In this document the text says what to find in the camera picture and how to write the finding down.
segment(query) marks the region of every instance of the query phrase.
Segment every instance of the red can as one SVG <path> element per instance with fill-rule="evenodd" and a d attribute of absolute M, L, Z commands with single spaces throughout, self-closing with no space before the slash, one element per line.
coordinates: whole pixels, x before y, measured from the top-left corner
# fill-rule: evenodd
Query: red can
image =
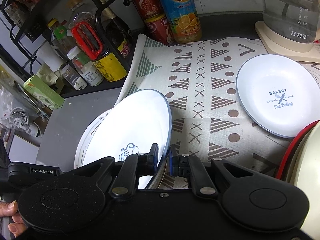
<path fill-rule="evenodd" d="M 154 16 L 150 19 L 144 20 L 149 29 L 151 37 L 161 42 L 164 45 L 173 43 L 173 35 L 165 14 Z"/>
<path fill-rule="evenodd" d="M 151 18 L 162 13 L 162 7 L 159 0 L 132 0 L 137 7 L 143 19 Z"/>

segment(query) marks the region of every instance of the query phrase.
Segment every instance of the yellow label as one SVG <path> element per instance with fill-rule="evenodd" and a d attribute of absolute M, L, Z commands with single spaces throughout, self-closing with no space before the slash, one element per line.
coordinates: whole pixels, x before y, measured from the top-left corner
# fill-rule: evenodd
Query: yellow label
<path fill-rule="evenodd" d="M 110 53 L 106 57 L 98 61 L 95 61 L 94 65 L 106 78 L 106 80 L 110 82 L 122 79 L 127 75 L 126 70 L 120 64 L 120 62 L 113 53 Z"/>

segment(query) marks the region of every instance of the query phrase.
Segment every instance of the orange juice bottle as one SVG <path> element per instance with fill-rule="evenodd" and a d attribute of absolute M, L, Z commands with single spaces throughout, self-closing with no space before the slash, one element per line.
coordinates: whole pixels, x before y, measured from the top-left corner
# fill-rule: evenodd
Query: orange juice bottle
<path fill-rule="evenodd" d="M 178 43 L 199 41 L 202 36 L 199 17 L 193 0 L 160 0 Z"/>

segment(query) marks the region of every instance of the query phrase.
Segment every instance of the green box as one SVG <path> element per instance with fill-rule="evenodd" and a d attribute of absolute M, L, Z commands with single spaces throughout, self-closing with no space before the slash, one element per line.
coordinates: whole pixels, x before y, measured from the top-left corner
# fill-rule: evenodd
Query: green box
<path fill-rule="evenodd" d="M 23 88 L 51 110 L 61 108 L 63 105 L 64 99 L 36 75 L 29 78 L 23 84 Z"/>

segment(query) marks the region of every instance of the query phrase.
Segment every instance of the electric kettle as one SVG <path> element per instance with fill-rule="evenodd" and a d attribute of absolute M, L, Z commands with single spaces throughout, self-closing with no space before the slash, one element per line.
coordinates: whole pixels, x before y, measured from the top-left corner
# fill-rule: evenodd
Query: electric kettle
<path fill-rule="evenodd" d="M 319 0 L 263 0 L 255 28 L 269 53 L 320 62 Z"/>

